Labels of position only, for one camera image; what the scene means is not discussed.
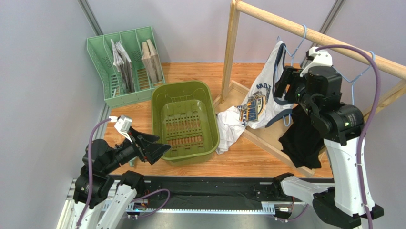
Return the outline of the white tank top navy trim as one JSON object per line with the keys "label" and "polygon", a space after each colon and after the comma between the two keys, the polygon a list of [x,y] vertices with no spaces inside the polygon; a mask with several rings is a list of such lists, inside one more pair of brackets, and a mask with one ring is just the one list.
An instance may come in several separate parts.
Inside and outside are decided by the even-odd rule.
{"label": "white tank top navy trim", "polygon": [[292,113],[292,103],[274,96],[275,82],[284,70],[285,47],[283,41],[276,43],[240,105],[233,105],[217,114],[220,134],[220,142],[215,150],[217,154],[227,152],[246,127],[267,128]]}

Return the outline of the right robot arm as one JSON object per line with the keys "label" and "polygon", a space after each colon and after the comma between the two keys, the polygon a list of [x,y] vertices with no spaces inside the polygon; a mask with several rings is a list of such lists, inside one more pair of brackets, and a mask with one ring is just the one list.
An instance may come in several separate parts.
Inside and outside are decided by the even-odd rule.
{"label": "right robot arm", "polygon": [[274,181],[282,195],[312,206],[324,223],[353,229],[363,218],[382,217],[384,209],[373,201],[366,178],[362,112],[341,102],[341,84],[342,76],[332,66],[284,68],[274,95],[296,104],[310,119],[326,147],[334,185],[321,187],[291,173]]}

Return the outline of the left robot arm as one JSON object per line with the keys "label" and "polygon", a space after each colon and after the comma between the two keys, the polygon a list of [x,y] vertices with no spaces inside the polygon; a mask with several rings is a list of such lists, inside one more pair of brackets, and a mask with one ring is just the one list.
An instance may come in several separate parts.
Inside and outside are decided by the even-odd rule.
{"label": "left robot arm", "polygon": [[130,128],[122,143],[110,146],[103,139],[91,140],[83,156],[84,166],[76,179],[71,217],[63,229],[115,229],[128,205],[145,196],[144,175],[127,171],[117,183],[111,204],[102,209],[108,199],[114,178],[111,172],[134,158],[155,164],[171,145],[159,143],[159,136]]}

